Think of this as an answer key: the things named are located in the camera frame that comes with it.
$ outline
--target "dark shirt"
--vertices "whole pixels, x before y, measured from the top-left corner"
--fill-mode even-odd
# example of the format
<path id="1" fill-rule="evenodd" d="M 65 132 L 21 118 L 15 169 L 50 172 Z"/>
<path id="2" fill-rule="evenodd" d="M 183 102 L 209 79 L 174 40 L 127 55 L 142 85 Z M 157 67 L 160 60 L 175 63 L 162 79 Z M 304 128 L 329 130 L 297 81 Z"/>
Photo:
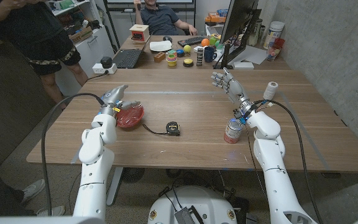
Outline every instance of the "dark shirt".
<path id="1" fill-rule="evenodd" d="M 0 22 L 0 36 L 17 45 L 41 42 L 61 31 L 62 25 L 43 2 L 13 9 Z"/>
<path id="2" fill-rule="evenodd" d="M 173 25 L 179 17 L 168 6 L 159 6 L 158 9 L 140 10 L 144 25 L 149 25 L 150 35 L 179 35 L 177 28 Z"/>

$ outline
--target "computer monitor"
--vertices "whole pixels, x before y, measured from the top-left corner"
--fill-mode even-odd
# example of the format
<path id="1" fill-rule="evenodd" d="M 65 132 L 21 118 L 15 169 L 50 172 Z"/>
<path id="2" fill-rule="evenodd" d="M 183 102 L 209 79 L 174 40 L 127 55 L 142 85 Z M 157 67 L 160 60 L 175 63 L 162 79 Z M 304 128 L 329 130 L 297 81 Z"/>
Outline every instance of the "computer monitor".
<path id="1" fill-rule="evenodd" d="M 224 45 L 223 59 L 219 68 L 231 68 L 227 64 L 246 49 L 247 40 L 255 27 L 255 23 L 260 16 L 260 9 L 256 9 L 258 0 L 231 0 L 227 12 L 226 22 L 224 23 L 223 33 L 220 43 L 225 43 L 246 26 L 247 29 L 242 36 L 241 44 L 236 50 L 229 53 L 230 45 Z"/>

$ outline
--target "tape measure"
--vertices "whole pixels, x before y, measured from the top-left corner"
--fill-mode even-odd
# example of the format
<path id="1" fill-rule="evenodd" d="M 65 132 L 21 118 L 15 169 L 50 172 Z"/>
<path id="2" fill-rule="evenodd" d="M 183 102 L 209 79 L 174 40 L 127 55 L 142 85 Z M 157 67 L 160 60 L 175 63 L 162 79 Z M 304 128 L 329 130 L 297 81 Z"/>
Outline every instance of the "tape measure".
<path id="1" fill-rule="evenodd" d="M 172 136 L 180 135 L 180 126 L 177 122 L 171 121 L 167 124 L 167 133 Z"/>
<path id="2" fill-rule="evenodd" d="M 166 127 L 167 132 L 166 133 L 156 133 L 156 132 L 150 130 L 150 128 L 147 127 L 146 124 L 143 124 L 143 127 L 153 134 L 166 134 L 166 135 L 171 135 L 171 136 L 179 136 L 180 135 L 180 127 L 176 121 L 171 121 L 167 124 L 167 127 Z"/>

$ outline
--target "sneaker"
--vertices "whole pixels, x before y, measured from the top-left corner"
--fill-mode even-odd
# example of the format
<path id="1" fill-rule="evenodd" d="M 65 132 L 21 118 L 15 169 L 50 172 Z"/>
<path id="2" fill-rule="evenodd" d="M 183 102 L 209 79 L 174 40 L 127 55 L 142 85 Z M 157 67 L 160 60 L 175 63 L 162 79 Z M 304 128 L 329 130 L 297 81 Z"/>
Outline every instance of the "sneaker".
<path id="1" fill-rule="evenodd" d="M 55 208 L 52 208 L 52 216 L 62 216 L 66 211 L 66 207 L 63 205 L 57 206 Z M 37 213 L 38 217 L 47 217 L 48 216 L 48 210 L 44 210 L 44 208 L 41 208 Z"/>
<path id="2" fill-rule="evenodd" d="M 45 181 L 43 179 L 37 180 L 36 182 L 32 183 L 28 187 L 26 187 L 24 192 L 24 197 L 22 200 L 22 205 L 27 203 L 30 199 L 37 196 L 45 187 Z"/>

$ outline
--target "white plate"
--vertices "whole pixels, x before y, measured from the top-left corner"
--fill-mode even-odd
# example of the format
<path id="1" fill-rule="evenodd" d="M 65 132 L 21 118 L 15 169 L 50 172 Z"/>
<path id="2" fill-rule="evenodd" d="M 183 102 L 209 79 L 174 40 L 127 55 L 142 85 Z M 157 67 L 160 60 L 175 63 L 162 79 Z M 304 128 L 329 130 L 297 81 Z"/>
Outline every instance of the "white plate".
<path id="1" fill-rule="evenodd" d="M 150 50 L 156 52 L 163 52 L 166 50 L 171 50 L 172 43 L 169 40 L 150 42 Z"/>

